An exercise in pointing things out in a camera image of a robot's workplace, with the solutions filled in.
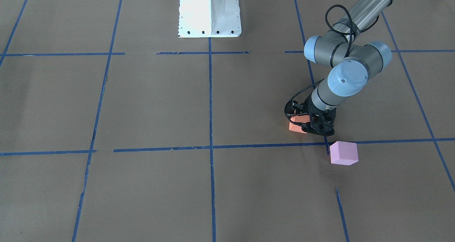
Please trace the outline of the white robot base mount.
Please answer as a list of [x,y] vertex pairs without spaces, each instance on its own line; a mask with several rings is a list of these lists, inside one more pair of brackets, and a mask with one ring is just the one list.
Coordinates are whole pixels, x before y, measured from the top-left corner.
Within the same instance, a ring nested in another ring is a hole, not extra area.
[[242,34],[239,0],[179,0],[179,38],[230,38]]

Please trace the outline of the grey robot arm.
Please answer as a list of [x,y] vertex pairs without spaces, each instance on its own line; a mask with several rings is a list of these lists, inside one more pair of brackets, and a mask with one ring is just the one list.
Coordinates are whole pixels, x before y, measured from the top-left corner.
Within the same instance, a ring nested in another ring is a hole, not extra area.
[[385,43],[374,41],[358,46],[354,41],[376,24],[393,1],[359,0],[351,9],[342,5],[328,9],[338,7],[345,15],[332,25],[325,17],[328,32],[310,37],[304,45],[304,56],[315,64],[331,67],[331,71],[312,85],[314,90],[302,103],[291,97],[284,107],[289,125],[297,132],[334,135],[336,108],[389,65],[392,51]]

